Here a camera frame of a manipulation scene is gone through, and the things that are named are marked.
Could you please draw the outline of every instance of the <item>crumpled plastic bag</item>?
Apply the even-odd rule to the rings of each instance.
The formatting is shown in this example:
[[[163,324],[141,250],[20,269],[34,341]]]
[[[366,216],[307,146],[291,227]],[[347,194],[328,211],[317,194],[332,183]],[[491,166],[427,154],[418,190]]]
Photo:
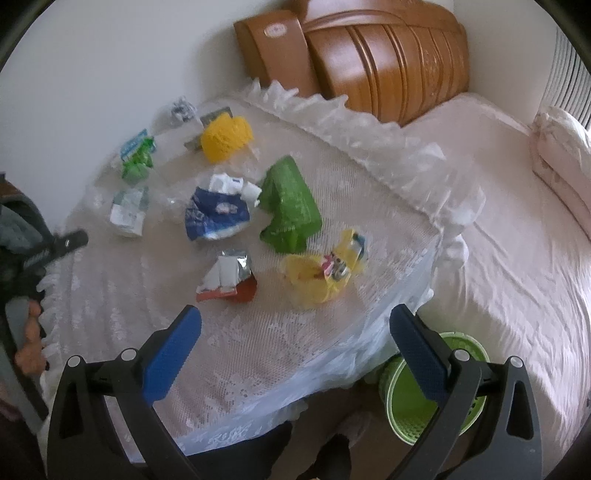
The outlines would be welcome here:
[[[308,309],[341,295],[353,275],[363,269],[365,257],[365,238],[348,229],[328,255],[288,255],[280,271],[293,289],[292,302]]]
[[[171,126],[178,127],[193,120],[197,115],[197,109],[184,96],[172,104],[170,108]]]
[[[273,214],[261,240],[280,254],[305,252],[308,237],[322,228],[322,217],[293,157],[285,156],[269,168],[261,188],[259,206]]]
[[[146,129],[121,147],[120,156],[123,162],[121,178],[125,183],[134,187],[148,178],[149,169],[154,168],[152,153],[155,151],[154,137],[149,137]]]
[[[198,187],[187,207],[187,236],[218,240],[236,235],[248,226],[260,194],[259,187],[243,178],[214,174],[209,188]]]
[[[123,236],[142,236],[148,205],[148,187],[122,190],[113,199],[109,221]]]

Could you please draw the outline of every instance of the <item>black pants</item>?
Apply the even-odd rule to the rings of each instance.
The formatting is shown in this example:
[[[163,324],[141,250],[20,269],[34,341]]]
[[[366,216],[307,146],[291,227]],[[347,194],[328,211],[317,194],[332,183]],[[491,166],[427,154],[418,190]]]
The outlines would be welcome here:
[[[191,455],[189,460],[203,480],[267,480],[291,439],[291,428],[287,421],[261,437]],[[145,466],[138,465],[138,469],[147,479],[154,478]],[[349,480],[350,475],[349,441],[335,435],[297,480]],[[25,423],[10,422],[0,414],[0,480],[5,479],[43,480],[45,472],[37,439]]]
[[[291,423],[287,421],[256,439],[191,455],[189,460],[203,480],[266,480],[290,438]],[[297,480],[349,480],[350,476],[349,440],[343,435],[335,435]]]
[[[350,477],[349,439],[338,434],[320,449],[316,461],[297,480],[349,480]]]

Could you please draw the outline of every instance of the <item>yellow mesh bag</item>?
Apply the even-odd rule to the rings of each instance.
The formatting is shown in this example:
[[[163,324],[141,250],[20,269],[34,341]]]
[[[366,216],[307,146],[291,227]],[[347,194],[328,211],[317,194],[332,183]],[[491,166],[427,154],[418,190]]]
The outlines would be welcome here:
[[[344,230],[332,254],[346,266],[342,275],[327,274],[330,256],[288,255],[282,260],[280,271],[293,288],[291,298],[297,306],[314,308],[340,295],[351,277],[363,270],[365,239],[353,229]]]
[[[226,161],[252,140],[252,129],[242,116],[232,118],[227,112],[211,122],[201,136],[201,146],[211,163]]]

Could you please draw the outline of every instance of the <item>blue snack wrapper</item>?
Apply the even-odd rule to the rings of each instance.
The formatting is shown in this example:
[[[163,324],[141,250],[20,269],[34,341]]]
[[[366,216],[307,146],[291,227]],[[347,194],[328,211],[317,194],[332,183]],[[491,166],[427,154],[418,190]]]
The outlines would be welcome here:
[[[190,240],[227,238],[245,228],[251,219],[239,194],[228,195],[198,188],[185,211],[185,228]]]

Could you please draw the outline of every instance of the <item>sticker on headboard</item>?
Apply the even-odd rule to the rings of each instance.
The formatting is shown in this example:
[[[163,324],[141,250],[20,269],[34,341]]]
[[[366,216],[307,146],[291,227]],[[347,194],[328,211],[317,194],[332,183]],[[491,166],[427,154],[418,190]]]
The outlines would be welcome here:
[[[283,23],[272,23],[265,28],[265,35],[269,38],[279,38],[287,33],[287,26]]]

